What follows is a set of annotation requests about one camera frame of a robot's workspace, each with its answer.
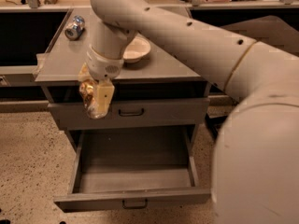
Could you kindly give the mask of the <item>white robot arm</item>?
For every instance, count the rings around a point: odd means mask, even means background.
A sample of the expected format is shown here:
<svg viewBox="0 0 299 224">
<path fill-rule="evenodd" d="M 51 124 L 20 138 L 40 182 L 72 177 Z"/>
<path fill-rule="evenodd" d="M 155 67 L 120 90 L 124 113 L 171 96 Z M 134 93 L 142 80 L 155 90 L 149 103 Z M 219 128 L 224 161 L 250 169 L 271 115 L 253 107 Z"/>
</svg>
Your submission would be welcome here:
<svg viewBox="0 0 299 224">
<path fill-rule="evenodd" d="M 140 33 L 238 105 L 214 148 L 215 224 L 299 224 L 299 59 L 145 0 L 90 0 L 93 78 Z"/>
</svg>

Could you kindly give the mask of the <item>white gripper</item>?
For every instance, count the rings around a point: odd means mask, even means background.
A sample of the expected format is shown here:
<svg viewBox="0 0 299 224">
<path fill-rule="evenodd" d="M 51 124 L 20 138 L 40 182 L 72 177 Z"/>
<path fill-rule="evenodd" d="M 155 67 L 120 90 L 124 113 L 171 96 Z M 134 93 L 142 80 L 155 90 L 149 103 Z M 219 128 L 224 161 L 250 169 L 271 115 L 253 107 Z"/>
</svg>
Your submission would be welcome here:
<svg viewBox="0 0 299 224">
<path fill-rule="evenodd" d="M 92 46 L 88 47 L 86 63 L 81 66 L 78 73 L 78 81 L 89 80 L 91 76 L 95 80 L 100 80 L 93 90 L 93 117 L 95 119 L 100 119 L 107 115 L 115 90 L 110 79 L 119 75 L 123 64 L 123 59 L 106 58 L 97 53 Z"/>
</svg>

